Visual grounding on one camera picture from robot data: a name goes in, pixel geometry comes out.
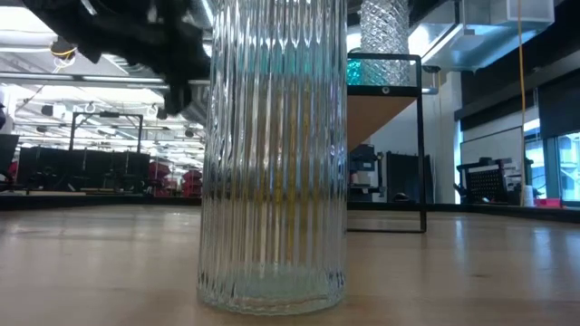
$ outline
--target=red object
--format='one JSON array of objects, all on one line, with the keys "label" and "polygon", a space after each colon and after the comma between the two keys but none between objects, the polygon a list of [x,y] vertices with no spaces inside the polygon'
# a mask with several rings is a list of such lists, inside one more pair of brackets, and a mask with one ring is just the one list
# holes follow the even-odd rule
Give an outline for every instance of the red object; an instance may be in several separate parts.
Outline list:
[{"label": "red object", "polygon": [[[155,162],[149,163],[149,178],[154,179],[155,176]],[[157,164],[157,179],[164,178],[171,174],[171,169],[165,164]]]},{"label": "red object", "polygon": [[201,172],[198,170],[190,170],[188,173],[183,175],[186,180],[190,179],[201,179]]},{"label": "red object", "polygon": [[18,161],[14,161],[8,167],[8,174],[12,176],[14,180],[16,180],[16,172],[18,172]]},{"label": "red object", "polygon": [[562,208],[562,201],[560,198],[534,199],[534,204],[536,204],[536,207]]},{"label": "red object", "polygon": [[183,183],[181,184],[181,194],[184,197],[201,197],[201,172],[198,170],[190,170],[183,175]]}]

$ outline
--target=table surface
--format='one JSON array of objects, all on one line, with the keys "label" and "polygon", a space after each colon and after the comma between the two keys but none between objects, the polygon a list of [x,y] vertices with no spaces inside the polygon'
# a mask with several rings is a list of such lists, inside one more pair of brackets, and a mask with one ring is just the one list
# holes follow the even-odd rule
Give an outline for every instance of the table surface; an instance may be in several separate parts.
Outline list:
[{"label": "table surface", "polygon": [[[372,224],[389,216],[350,212]],[[348,234],[346,297],[304,316],[198,302],[199,211],[101,206],[0,212],[0,324],[578,325],[580,228],[429,214],[426,235]]]}]

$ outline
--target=black metal frame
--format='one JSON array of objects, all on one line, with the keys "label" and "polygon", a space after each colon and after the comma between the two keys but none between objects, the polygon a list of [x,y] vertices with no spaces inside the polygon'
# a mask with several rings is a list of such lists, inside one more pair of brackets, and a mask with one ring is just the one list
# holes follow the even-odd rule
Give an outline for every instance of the black metal frame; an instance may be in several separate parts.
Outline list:
[{"label": "black metal frame", "polygon": [[[86,118],[79,123],[77,126],[76,118],[78,116],[85,116]],[[117,113],[117,112],[99,112],[99,113],[88,113],[88,112],[73,112],[72,113],[72,124],[71,124],[71,141],[69,143],[69,150],[73,150],[74,148],[74,132],[77,128],[81,127],[82,124],[93,116],[99,116],[101,118],[120,118],[120,117],[137,117],[139,118],[139,134],[137,136],[137,152],[141,153],[141,134],[143,132],[143,115],[142,114],[125,114],[125,113]]]},{"label": "black metal frame", "polygon": [[420,213],[420,228],[418,230],[396,229],[361,229],[348,228],[349,232],[378,232],[378,233],[407,233],[423,234],[427,232],[427,203],[425,192],[425,144],[423,130],[423,98],[422,98],[422,65],[421,57],[414,54],[391,54],[391,53],[348,53],[348,59],[359,60],[400,60],[415,62],[416,85],[415,86],[362,86],[353,85],[347,87],[348,95],[354,96],[390,96],[412,97],[417,100],[417,156],[419,159],[419,203],[412,206],[394,205],[387,203],[348,203],[348,210],[385,211],[406,210]]}]

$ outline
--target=teal object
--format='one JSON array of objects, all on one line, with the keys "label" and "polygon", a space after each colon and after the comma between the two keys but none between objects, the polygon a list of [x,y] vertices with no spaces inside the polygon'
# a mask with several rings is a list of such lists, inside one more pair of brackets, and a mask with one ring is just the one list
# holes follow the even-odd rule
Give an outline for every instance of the teal object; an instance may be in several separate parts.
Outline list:
[{"label": "teal object", "polygon": [[348,85],[362,85],[363,73],[361,71],[361,60],[349,60],[346,66],[346,82]]}]

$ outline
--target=clear glass vase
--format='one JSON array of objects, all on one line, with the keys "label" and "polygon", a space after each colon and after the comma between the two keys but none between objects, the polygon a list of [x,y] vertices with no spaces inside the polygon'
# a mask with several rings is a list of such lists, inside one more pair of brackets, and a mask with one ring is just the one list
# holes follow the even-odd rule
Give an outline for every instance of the clear glass vase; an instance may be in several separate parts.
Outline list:
[{"label": "clear glass vase", "polygon": [[290,314],[343,297],[346,1],[218,0],[198,295]]}]

